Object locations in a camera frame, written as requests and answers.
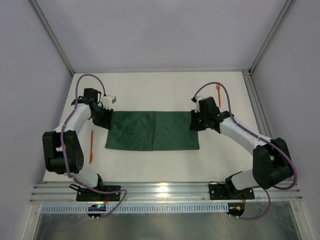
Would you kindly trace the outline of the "orange plastic knife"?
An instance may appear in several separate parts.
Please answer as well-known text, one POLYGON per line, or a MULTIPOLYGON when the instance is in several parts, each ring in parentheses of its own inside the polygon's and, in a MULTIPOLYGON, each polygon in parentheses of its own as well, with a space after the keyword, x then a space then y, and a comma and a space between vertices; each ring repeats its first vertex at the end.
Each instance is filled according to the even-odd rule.
POLYGON ((90 153, 89 153, 89 164, 93 162, 93 140, 94 140, 94 131, 91 130, 90 134, 90 153))

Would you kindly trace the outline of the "aluminium frame post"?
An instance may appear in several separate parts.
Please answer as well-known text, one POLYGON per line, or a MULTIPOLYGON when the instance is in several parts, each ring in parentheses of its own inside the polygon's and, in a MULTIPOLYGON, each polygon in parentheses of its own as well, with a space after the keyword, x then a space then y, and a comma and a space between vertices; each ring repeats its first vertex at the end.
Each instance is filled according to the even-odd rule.
POLYGON ((62 60, 64 66, 67 68, 69 74, 73 76, 75 74, 75 71, 70 63, 70 61, 67 58, 67 55, 65 54, 65 51, 63 50, 58 38, 56 37, 49 21, 47 20, 40 4, 37 0, 28 0, 27 1, 34 11, 36 17, 40 21, 41 26, 43 27, 44 31, 46 32, 50 42, 52 43, 53 47, 55 48, 56 52, 58 53, 60 59, 62 60))
POLYGON ((252 76, 257 69, 259 63, 263 59, 264 55, 266 54, 267 50, 273 43, 274 39, 276 38, 278 32, 280 31, 283 23, 285 22, 286 18, 288 17, 291 9, 295 5, 296 0, 286 0, 284 5, 281 7, 278 15, 276 16, 270 30, 267 33, 265 40, 263 41, 256 57, 253 60, 253 63, 248 70, 249 74, 252 76))

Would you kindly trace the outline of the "aluminium frame post right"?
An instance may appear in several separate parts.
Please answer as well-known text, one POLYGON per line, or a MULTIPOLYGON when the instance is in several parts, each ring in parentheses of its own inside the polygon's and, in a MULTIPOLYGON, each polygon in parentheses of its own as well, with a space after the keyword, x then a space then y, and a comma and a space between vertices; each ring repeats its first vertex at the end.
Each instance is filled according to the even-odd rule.
POLYGON ((288 17, 291 9, 295 5, 296 0, 286 0, 284 5, 281 7, 278 15, 276 16, 270 30, 267 33, 265 40, 263 41, 256 57, 253 60, 253 63, 248 70, 249 74, 252 76, 257 69, 259 63, 263 59, 264 55, 266 54, 267 50, 273 43, 274 39, 276 38, 278 32, 280 31, 283 23, 285 22, 286 18, 288 17))

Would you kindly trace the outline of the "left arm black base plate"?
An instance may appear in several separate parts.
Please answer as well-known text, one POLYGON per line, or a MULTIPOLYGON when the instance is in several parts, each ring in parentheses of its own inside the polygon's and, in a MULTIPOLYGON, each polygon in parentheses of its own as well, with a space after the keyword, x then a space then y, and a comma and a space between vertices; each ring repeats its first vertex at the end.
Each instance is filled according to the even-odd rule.
POLYGON ((102 194, 96 191, 92 191, 88 188, 80 186, 69 186, 71 189, 76 190, 76 201, 77 202, 119 202, 120 193, 111 193, 115 191, 120 191, 120 185, 104 185, 100 192, 108 192, 107 194, 102 194))

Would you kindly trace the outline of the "black controller board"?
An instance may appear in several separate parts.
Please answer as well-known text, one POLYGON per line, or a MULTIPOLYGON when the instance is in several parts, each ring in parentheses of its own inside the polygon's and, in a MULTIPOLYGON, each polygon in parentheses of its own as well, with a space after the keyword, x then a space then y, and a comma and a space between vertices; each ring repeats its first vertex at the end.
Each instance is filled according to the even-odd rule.
POLYGON ((105 213, 106 205, 101 203, 90 205, 87 209, 87 215, 92 219, 99 219, 105 213))
POLYGON ((229 203, 227 205, 227 214, 231 217, 240 217, 245 211, 245 206, 239 203, 229 203))

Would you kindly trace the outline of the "right black controller board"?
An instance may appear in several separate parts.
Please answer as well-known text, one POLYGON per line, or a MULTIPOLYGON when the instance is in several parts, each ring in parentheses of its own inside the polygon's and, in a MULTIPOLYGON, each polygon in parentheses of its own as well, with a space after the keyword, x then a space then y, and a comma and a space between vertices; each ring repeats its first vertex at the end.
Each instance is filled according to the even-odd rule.
POLYGON ((245 206, 239 203, 229 203, 227 205, 227 214, 231 217, 240 217, 245 211, 245 206))

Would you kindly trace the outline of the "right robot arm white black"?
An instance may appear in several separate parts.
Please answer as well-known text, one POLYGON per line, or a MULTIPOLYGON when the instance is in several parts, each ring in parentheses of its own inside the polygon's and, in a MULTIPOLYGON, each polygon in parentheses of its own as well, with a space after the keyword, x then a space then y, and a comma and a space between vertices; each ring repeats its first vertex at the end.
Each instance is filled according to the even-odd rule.
POLYGON ((195 108, 191 111, 190 130, 214 130, 235 141, 252 156, 250 170, 225 179, 223 187, 230 198, 254 187, 267 190, 294 175, 288 146, 282 138, 268 138, 247 129, 229 111, 220 111, 213 97, 198 96, 191 100, 195 108))

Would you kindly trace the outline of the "left black controller board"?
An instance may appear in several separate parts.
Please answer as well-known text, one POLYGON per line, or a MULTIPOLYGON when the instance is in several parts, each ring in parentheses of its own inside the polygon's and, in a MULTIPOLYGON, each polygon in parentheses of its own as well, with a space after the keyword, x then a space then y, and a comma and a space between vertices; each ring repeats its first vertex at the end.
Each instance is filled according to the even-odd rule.
POLYGON ((90 205, 87 209, 87 215, 92 219, 99 219, 105 213, 106 205, 101 203, 90 205))

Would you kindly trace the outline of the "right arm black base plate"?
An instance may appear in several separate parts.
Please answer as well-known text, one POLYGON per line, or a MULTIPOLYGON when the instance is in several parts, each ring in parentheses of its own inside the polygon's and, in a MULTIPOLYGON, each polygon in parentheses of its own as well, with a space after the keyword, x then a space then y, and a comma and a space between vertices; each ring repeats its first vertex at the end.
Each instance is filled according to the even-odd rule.
POLYGON ((252 188, 237 190, 226 182, 209 182, 208 193, 210 200, 253 200, 255 198, 252 188))

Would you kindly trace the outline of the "green cloth napkin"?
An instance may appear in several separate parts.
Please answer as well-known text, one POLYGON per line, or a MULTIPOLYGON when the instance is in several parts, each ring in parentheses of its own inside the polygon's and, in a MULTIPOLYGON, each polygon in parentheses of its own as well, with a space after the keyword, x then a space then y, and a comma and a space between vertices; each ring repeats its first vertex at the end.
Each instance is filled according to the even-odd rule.
POLYGON ((199 150, 199 137, 190 130, 188 111, 115 111, 105 148, 121 151, 199 150))

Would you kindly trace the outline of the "orange plastic fork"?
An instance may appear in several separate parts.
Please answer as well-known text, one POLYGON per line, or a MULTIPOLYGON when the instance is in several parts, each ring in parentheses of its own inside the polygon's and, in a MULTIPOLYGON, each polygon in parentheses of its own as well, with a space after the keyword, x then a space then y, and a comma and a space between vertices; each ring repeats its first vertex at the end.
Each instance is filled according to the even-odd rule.
POLYGON ((221 108, 221 86, 220 84, 216 84, 216 90, 217 90, 217 95, 218 95, 218 106, 221 108))

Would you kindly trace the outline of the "aluminium frame post left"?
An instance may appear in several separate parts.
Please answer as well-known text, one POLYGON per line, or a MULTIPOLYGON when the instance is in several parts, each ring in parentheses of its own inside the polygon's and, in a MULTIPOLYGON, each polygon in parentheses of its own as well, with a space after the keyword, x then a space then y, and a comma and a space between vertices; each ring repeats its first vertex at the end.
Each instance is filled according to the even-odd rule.
POLYGON ((43 27, 44 31, 46 32, 50 42, 52 43, 53 47, 55 48, 56 52, 58 53, 60 59, 62 60, 64 66, 67 68, 69 74, 73 76, 75 74, 75 71, 70 63, 70 61, 67 58, 67 55, 65 54, 65 51, 63 50, 58 38, 56 37, 49 21, 47 20, 40 4, 37 0, 28 0, 27 1, 34 11, 36 17, 40 21, 41 26, 43 27))

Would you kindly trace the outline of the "aluminium frame rail right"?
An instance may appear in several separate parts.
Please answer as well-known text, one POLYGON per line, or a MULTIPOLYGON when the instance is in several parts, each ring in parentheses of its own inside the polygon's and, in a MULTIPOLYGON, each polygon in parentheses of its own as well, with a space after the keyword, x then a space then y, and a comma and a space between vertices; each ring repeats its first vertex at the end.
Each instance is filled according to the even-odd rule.
POLYGON ((255 121, 259 132, 265 136, 272 137, 272 131, 270 129, 269 123, 265 111, 263 109, 262 102, 260 100, 254 78, 249 71, 243 71, 242 76, 247 89, 255 121))

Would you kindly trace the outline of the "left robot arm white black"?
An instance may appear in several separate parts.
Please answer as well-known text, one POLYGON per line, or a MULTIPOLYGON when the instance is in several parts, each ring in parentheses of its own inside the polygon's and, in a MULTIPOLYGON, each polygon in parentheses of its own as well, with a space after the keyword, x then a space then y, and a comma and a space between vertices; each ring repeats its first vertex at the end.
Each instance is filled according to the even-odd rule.
POLYGON ((96 193, 104 191, 101 176, 85 166, 85 156, 78 138, 86 121, 110 130, 117 98, 102 94, 94 88, 86 88, 82 96, 71 103, 72 111, 53 131, 42 135, 45 167, 48 172, 65 175, 76 183, 96 193))

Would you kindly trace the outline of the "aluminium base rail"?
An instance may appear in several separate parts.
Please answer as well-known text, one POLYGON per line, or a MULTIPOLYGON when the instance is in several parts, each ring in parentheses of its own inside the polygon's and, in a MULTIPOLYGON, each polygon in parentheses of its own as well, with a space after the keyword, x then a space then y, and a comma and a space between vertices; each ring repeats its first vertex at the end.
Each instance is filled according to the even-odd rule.
MULTIPOLYGON (((30 204, 75 203, 79 195, 71 182, 49 181, 34 186, 29 198, 30 204)), ((179 203, 179 202, 226 202, 225 193, 218 191, 217 182, 105 182, 107 186, 120 186, 126 190, 125 203, 179 203)), ((264 191, 255 187, 246 190, 230 202, 301 201, 298 186, 289 190, 270 188, 264 191)))

